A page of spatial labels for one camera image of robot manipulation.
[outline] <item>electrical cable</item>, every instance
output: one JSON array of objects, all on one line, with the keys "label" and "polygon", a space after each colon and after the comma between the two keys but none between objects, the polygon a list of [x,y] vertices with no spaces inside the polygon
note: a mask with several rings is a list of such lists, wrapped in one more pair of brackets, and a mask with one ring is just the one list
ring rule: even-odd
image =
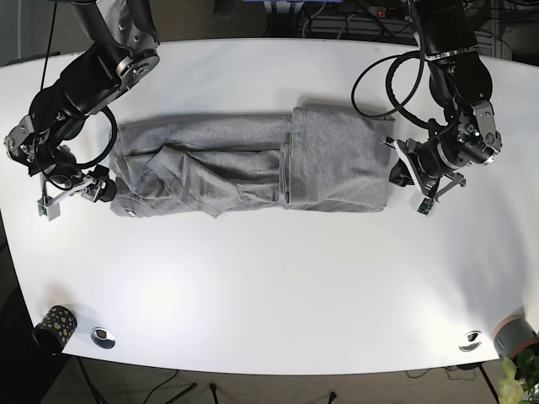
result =
[{"label": "electrical cable", "polygon": [[[410,8],[410,13],[412,14],[413,21],[419,21],[419,16],[418,16],[417,10],[415,8],[414,0],[408,0],[408,5],[409,5],[409,8]],[[391,110],[389,110],[389,111],[387,111],[387,112],[385,112],[383,114],[366,114],[365,112],[361,111],[358,108],[357,104],[355,103],[355,90],[357,89],[358,84],[360,83],[361,79],[371,69],[373,69],[374,67],[376,67],[379,64],[383,63],[384,61],[388,61],[390,59],[396,59],[396,58],[399,58],[402,55],[388,56],[388,57],[384,57],[383,59],[381,59],[379,61],[374,62],[373,64],[371,64],[369,67],[367,67],[360,74],[360,76],[355,81],[354,86],[352,87],[352,94],[351,94],[352,105],[353,105],[355,111],[360,116],[362,116],[363,118],[366,118],[366,119],[369,119],[369,120],[375,120],[375,119],[380,119],[380,118],[386,118],[387,116],[395,114],[396,112],[400,112],[401,109],[404,108],[404,106],[410,101],[410,99],[412,99],[412,97],[417,92],[417,90],[419,88],[419,84],[421,83],[421,78],[423,77],[425,58],[424,58],[424,36],[423,36],[423,30],[421,28],[421,24],[416,24],[416,29],[417,29],[418,37],[419,37],[419,69],[418,69],[418,75],[417,75],[417,77],[415,79],[415,83],[414,83],[414,86],[412,87],[412,90],[410,91],[409,95],[404,99],[404,101],[402,101],[401,103],[398,103],[398,106],[396,106],[395,108],[393,108],[393,109],[391,109]]]},{"label": "electrical cable", "polygon": [[[389,101],[394,107],[397,107],[399,105],[399,102],[397,101],[397,98],[395,97],[395,93],[393,92],[393,89],[392,89],[392,81],[393,81],[393,77],[395,76],[395,72],[405,61],[409,61],[410,59],[417,59],[417,58],[419,58],[419,52],[417,50],[406,52],[403,55],[400,55],[397,59],[395,59],[395,61],[391,64],[391,66],[389,67],[389,70],[387,71],[386,94],[387,94],[387,97],[389,98]],[[423,129],[429,128],[429,124],[427,122],[419,119],[417,116],[409,112],[404,107],[402,107],[398,112],[400,113],[400,115],[402,115],[404,118],[412,122],[414,125]]]},{"label": "electrical cable", "polygon": [[[451,375],[450,375],[450,372],[454,372],[455,370],[451,369],[452,366],[447,366],[447,367],[444,367],[444,371],[446,372],[446,375],[447,375],[447,379],[449,381],[459,381],[459,380],[465,380],[465,381],[474,381],[476,379],[476,374],[475,374],[475,369],[473,370],[473,378],[471,379],[468,379],[468,378],[451,378]],[[421,375],[417,375],[417,376],[412,376],[410,375],[409,373],[409,370],[405,370],[405,373],[406,373],[406,376],[409,378],[409,379],[413,379],[413,380],[417,380],[417,379],[421,379],[423,376],[425,376],[427,373],[429,373],[432,369],[437,369],[437,368],[430,368],[430,369],[427,369],[425,372],[423,372]]]},{"label": "electrical cable", "polygon": [[452,369],[452,366],[448,366],[446,368],[444,368],[444,370],[446,371],[446,375],[447,375],[447,379],[451,380],[451,381],[474,381],[475,379],[477,379],[477,375],[475,374],[475,369],[472,369],[472,372],[473,372],[473,377],[468,379],[467,377],[451,377],[451,372],[455,372],[458,368],[455,367],[455,369]]},{"label": "electrical cable", "polygon": [[409,370],[405,370],[406,372],[406,376],[409,378],[409,379],[421,379],[423,376],[425,376],[427,373],[429,373],[432,369],[434,368],[430,368],[430,369],[427,369],[424,373],[422,373],[421,375],[418,375],[418,376],[410,376],[410,373],[409,373]]},{"label": "electrical cable", "polygon": [[[47,65],[49,62],[49,54],[51,53],[51,45],[52,45],[52,34],[54,33],[54,25],[56,21],[56,10],[58,8],[58,3],[54,2],[54,8],[52,10],[52,22],[51,22],[51,32],[49,33],[49,43],[47,44],[47,53],[45,54],[45,65],[43,66],[43,75],[41,76],[41,87],[40,89],[43,90],[43,87],[45,86],[45,75],[47,72]],[[47,181],[54,185],[56,188],[58,188],[60,191],[69,191],[73,188],[71,187],[61,187],[54,181],[52,181],[51,177],[45,172],[43,168],[41,168],[40,161],[39,161],[39,152],[38,152],[38,145],[37,140],[34,138],[34,155],[35,155],[35,163],[37,164],[37,168],[41,171],[41,173],[45,176]]]},{"label": "electrical cable", "polygon": [[339,34],[337,35],[337,40],[340,40],[341,35],[344,33],[344,30],[348,28],[348,23],[355,17],[355,13],[352,13],[350,16],[345,17],[343,28],[340,29]]},{"label": "electrical cable", "polygon": [[90,377],[88,376],[88,372],[86,371],[86,368],[84,367],[83,360],[77,356],[78,365],[81,367],[81,370],[83,371],[84,379],[86,380],[86,384],[88,385],[88,388],[90,389],[90,392],[92,393],[93,399],[95,400],[96,404],[109,404],[99,393],[98,389],[92,384],[92,381],[90,380]]},{"label": "electrical cable", "polygon": [[39,153],[38,153],[38,146],[34,143],[34,150],[35,150],[35,163],[37,164],[37,168],[41,171],[41,173],[43,174],[43,176],[46,178],[46,180],[51,183],[55,188],[59,189],[60,191],[71,191],[73,189],[73,185],[71,185],[70,187],[61,187],[60,185],[58,185],[57,183],[55,183],[54,181],[52,181],[51,177],[49,176],[49,174],[47,174],[45,172],[45,170],[43,168],[41,168],[41,165],[40,165],[40,161],[39,161]]},{"label": "electrical cable", "polygon": [[109,107],[104,107],[101,109],[101,112],[104,113],[104,115],[109,119],[110,121],[110,139],[109,143],[105,147],[105,149],[99,154],[97,157],[95,157],[93,160],[89,162],[84,163],[76,163],[76,162],[60,162],[61,165],[76,168],[79,170],[85,170],[87,168],[91,168],[100,162],[104,160],[105,157],[107,157],[112,150],[112,147],[116,143],[116,138],[118,137],[118,124],[116,124],[116,119],[112,111],[109,109]]},{"label": "electrical cable", "polygon": [[525,11],[525,10],[521,10],[522,12],[517,12],[517,11],[511,11],[510,14],[517,14],[518,15],[512,15],[512,16],[502,16],[502,17],[490,17],[487,19],[487,21],[491,20],[491,19],[498,19],[498,20],[502,20],[502,21],[513,21],[513,20],[517,20],[517,19],[525,19],[526,17],[529,17],[530,15],[532,14],[536,14],[536,13],[539,13],[539,9],[537,10],[530,10],[530,11]]},{"label": "electrical cable", "polygon": [[487,34],[489,34],[490,36],[492,36],[495,40],[505,44],[509,50],[512,52],[513,50],[511,49],[511,46],[507,43],[506,40],[502,40],[501,38],[499,38],[498,36],[494,35],[492,32],[486,30],[486,29],[479,29],[479,31],[482,31],[482,32],[486,32]]},{"label": "electrical cable", "polygon": [[56,21],[56,10],[58,9],[58,3],[54,2],[54,8],[52,9],[52,22],[51,22],[51,32],[49,33],[49,44],[47,45],[47,53],[45,55],[45,65],[43,66],[43,76],[41,77],[41,90],[45,85],[45,73],[47,71],[47,64],[49,63],[49,54],[51,53],[52,45],[52,33],[54,32],[54,23]]},{"label": "electrical cable", "polygon": [[[395,94],[393,92],[393,89],[392,89],[392,82],[393,82],[393,78],[395,76],[395,72],[397,71],[397,69],[405,62],[405,61],[408,61],[410,59],[419,59],[419,52],[417,52],[416,50],[413,50],[411,52],[406,52],[404,54],[402,54],[400,57],[398,57],[392,64],[391,66],[389,67],[389,70],[387,71],[387,75],[386,75],[386,94],[387,94],[387,97],[389,98],[389,101],[391,102],[391,104],[394,106],[394,107],[397,107],[399,105],[399,102],[397,101],[396,97],[395,97]],[[429,66],[433,66],[433,67],[436,67],[438,68],[438,70],[440,70],[440,72],[446,77],[447,81],[450,82],[453,86],[453,79],[452,77],[445,71],[443,70],[441,67],[439,67],[438,65],[436,65],[435,63],[432,63],[430,61],[428,61],[429,63]],[[423,128],[423,129],[429,129],[429,124],[427,122],[425,122],[424,120],[421,120],[420,118],[418,118],[417,116],[415,116],[414,114],[412,114],[411,112],[409,112],[407,109],[405,108],[402,108],[399,113],[404,117],[406,118],[407,120],[409,120],[410,122],[412,122],[414,125],[420,127],[420,128]],[[446,127],[445,130],[443,130],[441,133],[445,133],[445,131],[449,130],[450,129],[450,126],[451,124],[454,124],[458,122],[458,116],[456,116],[456,119],[453,120],[452,122],[450,122],[448,124],[448,126]]]},{"label": "electrical cable", "polygon": [[176,370],[176,371],[174,372],[174,374],[173,374],[171,377],[169,377],[168,379],[166,379],[163,383],[161,383],[161,384],[155,386],[155,387],[153,388],[153,390],[150,391],[150,393],[146,396],[146,400],[144,400],[144,401],[142,402],[142,404],[146,404],[146,402],[148,401],[148,399],[150,398],[150,396],[155,392],[155,390],[157,390],[157,389],[158,389],[159,387],[161,387],[162,385],[166,385],[169,381],[171,381],[174,377],[176,377],[176,375],[178,374],[178,372],[179,372],[179,370]]},{"label": "electrical cable", "polygon": [[533,7],[539,4],[539,2],[525,2],[520,0],[507,0],[509,3],[513,3],[517,6]]},{"label": "electrical cable", "polygon": [[[308,21],[309,23],[309,29],[311,28],[311,24],[312,24],[312,21],[318,16],[320,15],[320,13],[324,10],[324,8],[326,7],[326,2],[324,2],[322,4],[322,7],[315,13],[312,15],[312,17],[310,18],[310,20]],[[302,36],[303,38],[305,39],[305,28],[307,27],[307,21],[305,23],[303,23],[303,29],[302,29]]]},{"label": "electrical cable", "polygon": [[404,32],[406,30],[406,28],[408,28],[410,26],[410,23],[407,23],[406,25],[404,25],[404,28],[400,29],[399,31],[397,32],[394,32],[393,35],[397,36],[398,34],[401,34],[402,32]]},{"label": "electrical cable", "polygon": [[386,25],[376,15],[372,15],[371,12],[367,8],[365,8],[365,6],[363,6],[363,4],[361,4],[358,0],[353,0],[353,1],[354,1],[355,5],[357,5],[357,7],[359,7],[361,9],[361,11],[363,11],[363,13],[365,13],[365,16],[367,18],[371,19],[376,24],[378,24],[380,29],[382,31],[386,32],[393,39],[393,41],[396,44],[398,44],[397,38],[395,38],[393,33],[386,27]]}]

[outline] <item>black cable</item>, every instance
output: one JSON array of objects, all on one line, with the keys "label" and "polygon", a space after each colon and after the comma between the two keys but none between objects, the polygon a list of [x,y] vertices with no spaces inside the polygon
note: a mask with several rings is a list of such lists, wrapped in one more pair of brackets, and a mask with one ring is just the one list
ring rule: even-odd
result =
[{"label": "black cable", "polygon": [[95,388],[95,386],[92,384],[92,381],[90,380],[90,377],[88,376],[88,372],[86,371],[86,368],[84,367],[83,360],[77,356],[78,365],[81,367],[81,370],[83,371],[84,379],[86,380],[86,384],[88,385],[88,388],[92,392],[92,396],[96,402],[96,404],[108,404],[108,402],[101,396],[101,393],[99,393],[98,389]]},{"label": "black cable", "polygon": [[[430,368],[430,369],[427,369],[425,372],[423,372],[421,375],[417,375],[417,376],[412,376],[410,375],[409,373],[409,370],[405,370],[405,373],[406,373],[406,376],[409,378],[409,379],[421,379],[423,376],[425,376],[427,373],[429,373],[432,369],[436,369],[436,368]],[[451,367],[448,366],[448,367],[445,367],[443,368],[444,371],[446,372],[446,375],[447,375],[447,379],[450,380],[450,381],[459,381],[459,380],[466,380],[466,381],[474,381],[476,376],[475,376],[475,371],[473,372],[473,378],[472,379],[464,379],[464,378],[451,378],[451,375],[450,375],[450,372],[454,371],[454,370],[451,370]]]},{"label": "black cable", "polygon": [[[397,107],[399,105],[399,102],[397,101],[397,98],[395,97],[395,93],[393,92],[392,88],[392,82],[393,77],[395,76],[395,72],[397,69],[405,62],[409,61],[410,59],[416,59],[419,58],[419,52],[417,50],[413,50],[411,52],[406,52],[399,56],[395,61],[391,64],[389,67],[389,70],[387,71],[386,75],[386,94],[389,98],[389,101],[393,105],[393,107]],[[402,115],[404,118],[412,122],[414,125],[423,128],[423,129],[429,129],[429,125],[424,120],[421,120],[411,112],[409,112],[405,108],[401,108],[400,111],[398,111],[400,115]]]},{"label": "black cable", "polygon": [[372,15],[371,12],[367,8],[365,8],[365,6],[363,6],[358,0],[353,0],[353,1],[354,1],[355,5],[357,5],[357,7],[359,7],[361,9],[361,11],[363,11],[363,13],[365,14],[365,16],[367,18],[371,19],[376,24],[378,24],[380,29],[382,31],[386,32],[393,39],[393,41],[396,44],[398,44],[397,38],[395,38],[393,33],[386,27],[386,25],[376,15]]},{"label": "black cable", "polygon": [[516,11],[512,11],[510,12],[510,14],[517,14],[518,15],[511,15],[511,16],[503,16],[503,17],[490,17],[487,19],[487,21],[491,20],[491,19],[498,19],[498,20],[503,20],[503,21],[513,21],[513,20],[517,20],[517,19],[525,19],[526,17],[529,17],[530,15],[532,14],[536,14],[536,13],[539,13],[539,9],[537,10],[530,10],[530,11],[522,11],[522,13],[520,12],[516,12]]},{"label": "black cable", "polygon": [[521,2],[518,0],[507,0],[509,3],[516,4],[517,6],[533,7],[539,4],[539,2]]},{"label": "black cable", "polygon": [[498,36],[494,35],[492,32],[488,31],[487,29],[480,29],[479,31],[486,32],[487,34],[491,35],[495,40],[498,40],[499,42],[506,44],[509,50],[512,52],[511,46],[507,43],[506,40],[502,40]]},{"label": "black cable", "polygon": [[496,389],[494,389],[494,386],[490,382],[490,378],[488,377],[487,372],[485,372],[483,364],[479,365],[479,370],[481,370],[481,374],[483,375],[483,378],[487,382],[488,388],[490,389],[490,392],[492,393],[494,400],[496,400],[496,402],[499,402],[498,393],[496,392]]},{"label": "black cable", "polygon": [[60,162],[61,165],[76,168],[78,170],[85,170],[87,168],[91,168],[100,162],[104,160],[105,157],[108,156],[110,151],[112,150],[112,147],[116,143],[116,138],[118,137],[118,125],[116,124],[116,119],[112,111],[109,109],[109,107],[104,107],[101,109],[101,112],[104,113],[104,115],[109,119],[110,121],[110,139],[109,143],[105,147],[105,149],[99,154],[97,157],[95,157],[93,160],[89,162],[84,163],[76,163],[76,162]]},{"label": "black cable", "polygon": [[150,393],[147,395],[146,400],[144,400],[144,401],[142,402],[142,404],[146,404],[146,402],[148,401],[148,399],[150,398],[150,396],[155,392],[155,390],[157,390],[157,389],[158,389],[159,387],[161,387],[162,385],[166,385],[169,381],[171,381],[174,377],[176,377],[176,375],[178,374],[178,372],[179,372],[179,370],[176,370],[176,371],[174,372],[174,374],[173,374],[171,377],[169,377],[168,379],[166,379],[166,380],[165,380],[163,383],[161,383],[160,385],[155,386],[155,387],[153,388],[153,390],[150,391]]},{"label": "black cable", "polygon": [[37,164],[37,168],[41,171],[41,173],[46,178],[46,180],[49,183],[51,183],[55,188],[59,189],[60,191],[71,191],[73,189],[73,185],[71,185],[70,187],[63,188],[60,185],[58,185],[57,183],[55,183],[54,181],[52,181],[49,174],[47,174],[45,172],[45,170],[43,168],[41,168],[39,157],[40,157],[39,147],[38,147],[37,143],[34,140],[34,159],[35,159],[35,164]]},{"label": "black cable", "polygon": [[394,35],[397,35],[397,34],[401,34],[402,32],[404,32],[406,30],[406,28],[408,28],[410,26],[410,23],[407,23],[406,25],[404,25],[404,28],[400,29],[399,31],[393,33]]},{"label": "black cable", "polygon": [[[412,14],[413,21],[419,21],[419,16],[417,14],[417,10],[415,8],[414,0],[408,0],[408,5],[410,7],[410,13]],[[368,73],[372,68],[378,66],[380,63],[383,63],[384,61],[388,61],[390,59],[396,59],[400,57],[401,55],[395,55],[395,56],[389,56],[385,57],[379,61],[376,61],[369,67],[367,67],[357,78],[357,80],[354,83],[354,86],[352,87],[352,105],[354,106],[355,111],[362,116],[363,118],[369,119],[369,120],[375,120],[380,118],[386,118],[387,116],[393,115],[396,112],[400,112],[401,109],[404,108],[404,106],[412,99],[412,97],[415,95],[416,91],[419,88],[419,84],[421,83],[421,78],[423,77],[423,71],[424,71],[424,36],[423,36],[423,30],[421,28],[421,24],[416,24],[416,28],[418,31],[418,37],[419,37],[419,69],[418,69],[418,76],[415,79],[414,86],[412,87],[412,90],[410,91],[410,94],[404,99],[404,101],[400,104],[398,104],[397,107],[391,109],[390,111],[387,111],[383,114],[366,114],[365,112],[361,111],[357,104],[355,103],[355,90],[357,89],[358,84],[360,83],[361,79],[365,76],[366,73]]]},{"label": "black cable", "polygon": [[[54,2],[54,8],[52,9],[52,22],[51,22],[51,32],[49,33],[49,43],[47,44],[47,53],[45,54],[45,65],[43,66],[43,75],[41,76],[41,87],[40,89],[43,90],[43,87],[45,86],[45,75],[47,72],[47,65],[49,63],[49,55],[51,54],[51,45],[52,45],[52,34],[54,33],[54,24],[56,22],[56,10],[58,8],[58,3]],[[56,184],[54,181],[51,180],[51,177],[45,172],[43,168],[41,168],[38,156],[38,145],[36,139],[34,139],[34,155],[35,155],[35,163],[37,164],[37,168],[41,171],[41,173],[45,176],[47,181],[49,181],[52,185],[54,185],[56,188],[58,188],[60,191],[69,191],[73,188],[63,188],[60,185]]]},{"label": "black cable", "polygon": [[45,85],[45,73],[47,71],[47,64],[49,63],[49,54],[51,53],[52,45],[52,33],[54,32],[54,23],[56,21],[56,9],[58,8],[58,3],[54,2],[54,8],[52,10],[52,22],[51,22],[51,32],[49,33],[49,44],[47,45],[47,53],[45,55],[45,65],[43,66],[43,76],[41,77],[41,90]]},{"label": "black cable", "polygon": [[309,14],[309,12],[307,11],[307,8],[305,7],[305,4],[303,4],[302,12],[303,12],[303,13],[305,14],[305,16],[307,17],[307,22],[304,23],[304,24],[307,24],[307,29],[309,30],[309,33],[312,33],[312,30],[311,30],[311,26],[312,26],[312,17],[311,17],[311,14]]},{"label": "black cable", "polygon": [[451,367],[444,368],[446,371],[447,379],[451,381],[474,381],[477,379],[477,375],[475,374],[475,369],[472,369],[473,377],[471,379],[468,379],[467,377],[451,377],[451,372],[456,371],[458,368],[455,367],[455,369],[452,369]]},{"label": "black cable", "polygon": [[408,372],[408,370],[405,370],[405,372],[406,372],[406,376],[409,379],[421,379],[423,376],[425,376],[427,373],[429,373],[432,369],[434,369],[434,368],[427,369],[424,373],[422,373],[421,375],[418,375],[418,376],[410,376],[410,373]]}]

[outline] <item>metal bracket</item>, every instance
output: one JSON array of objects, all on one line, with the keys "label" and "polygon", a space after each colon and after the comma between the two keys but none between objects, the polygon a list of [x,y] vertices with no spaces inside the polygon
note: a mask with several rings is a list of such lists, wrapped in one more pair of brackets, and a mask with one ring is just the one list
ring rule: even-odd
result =
[{"label": "metal bracket", "polygon": [[61,194],[55,196],[54,198],[51,198],[47,194],[46,183],[47,178],[43,174],[41,174],[41,188],[43,189],[43,195],[41,196],[41,199],[37,201],[37,206],[40,216],[47,216],[49,221],[52,221],[60,215],[60,202],[62,202],[65,198],[74,195],[76,192],[82,191],[89,185],[97,183],[97,180],[87,175],[84,177],[81,183],[78,183],[68,191],[63,191]]},{"label": "metal bracket", "polygon": [[461,187],[466,187],[466,179],[464,176],[460,173],[449,173],[446,175],[446,177],[451,179],[451,182],[448,183],[444,188],[440,189],[435,197],[434,200],[436,202],[440,202],[438,198],[442,196],[443,194],[447,193],[448,191],[451,191],[453,188],[455,188],[457,185],[460,185]]},{"label": "metal bracket", "polygon": [[32,124],[32,119],[29,115],[26,115],[21,119],[19,124],[15,126],[9,132],[9,135],[6,137],[4,144],[10,150],[14,151],[23,144],[23,142],[35,132],[34,125]]},{"label": "metal bracket", "polygon": [[502,138],[496,131],[492,104],[489,101],[482,101],[472,105],[472,108],[478,120],[479,134],[483,138],[485,145],[499,152],[502,148]]}]

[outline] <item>gray cloth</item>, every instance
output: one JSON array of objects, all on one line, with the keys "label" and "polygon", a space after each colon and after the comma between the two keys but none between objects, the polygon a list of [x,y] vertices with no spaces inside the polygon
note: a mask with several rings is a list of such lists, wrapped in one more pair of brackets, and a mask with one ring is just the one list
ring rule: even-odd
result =
[{"label": "gray cloth", "polygon": [[122,125],[110,155],[118,215],[270,206],[375,212],[387,203],[392,121],[352,109],[233,115]]}]

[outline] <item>metal grommet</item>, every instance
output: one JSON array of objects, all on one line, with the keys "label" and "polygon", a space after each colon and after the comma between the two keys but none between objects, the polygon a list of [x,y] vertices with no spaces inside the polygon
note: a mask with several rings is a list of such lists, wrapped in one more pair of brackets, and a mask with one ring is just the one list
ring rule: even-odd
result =
[{"label": "metal grommet", "polygon": [[483,342],[483,335],[480,331],[470,331],[464,337],[459,345],[462,352],[472,352]]},{"label": "metal grommet", "polygon": [[114,335],[112,335],[104,328],[94,328],[92,330],[91,337],[93,343],[103,349],[111,349],[116,345]]}]

